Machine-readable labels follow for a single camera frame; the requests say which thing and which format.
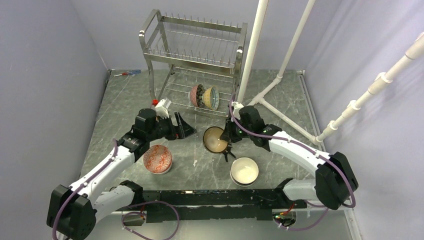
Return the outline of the beige dark rimmed bowl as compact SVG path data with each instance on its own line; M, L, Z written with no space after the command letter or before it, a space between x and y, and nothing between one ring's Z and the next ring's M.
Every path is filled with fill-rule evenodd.
M202 141L205 148L211 153L224 152L229 143L221 139L224 130L218 126L209 127L203 134Z

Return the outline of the brown floral bowl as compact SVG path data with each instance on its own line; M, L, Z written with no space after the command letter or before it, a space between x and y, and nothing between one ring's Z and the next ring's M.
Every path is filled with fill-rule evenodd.
M193 86L188 93L188 98L191 104L196 108L203 108L205 106L203 101L203 95L205 88L202 84L197 84Z

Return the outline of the yellow teal patterned bowl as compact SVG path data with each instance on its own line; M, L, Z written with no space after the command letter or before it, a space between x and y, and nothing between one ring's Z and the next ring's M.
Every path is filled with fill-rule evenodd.
M220 103L220 93L216 86L209 87L202 96L203 103L210 110L217 110Z

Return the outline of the steel dish rack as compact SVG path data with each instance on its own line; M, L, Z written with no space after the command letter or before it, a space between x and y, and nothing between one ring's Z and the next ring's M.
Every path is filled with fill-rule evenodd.
M171 107L179 111L226 118L229 99L240 86L247 30L245 22L194 19L153 9L138 35L150 98L168 98ZM191 104L189 92L198 84L205 90L217 87L217 110Z

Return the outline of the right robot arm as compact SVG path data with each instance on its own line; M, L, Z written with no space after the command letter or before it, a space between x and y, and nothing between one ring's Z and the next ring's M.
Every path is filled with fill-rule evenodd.
M266 124L253 106L230 103L222 140L237 143L250 139L253 144L268 152L288 158L307 170L313 179L286 179L275 194L276 203L289 207L294 201L319 201L324 207L337 210L344 206L354 208L354 192L359 184L347 157L341 152L333 154L315 149L295 139L282 128Z

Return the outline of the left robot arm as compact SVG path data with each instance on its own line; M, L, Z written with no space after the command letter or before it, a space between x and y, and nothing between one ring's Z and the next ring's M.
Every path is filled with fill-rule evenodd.
M150 143L185 139L197 131L175 112L177 124L151 108L141 109L131 129L113 140L113 149L90 172L69 186L58 185L51 193L46 224L54 240L84 240L105 216L128 207L137 210L146 204L143 187L125 180L103 193L106 186L135 164L150 149Z

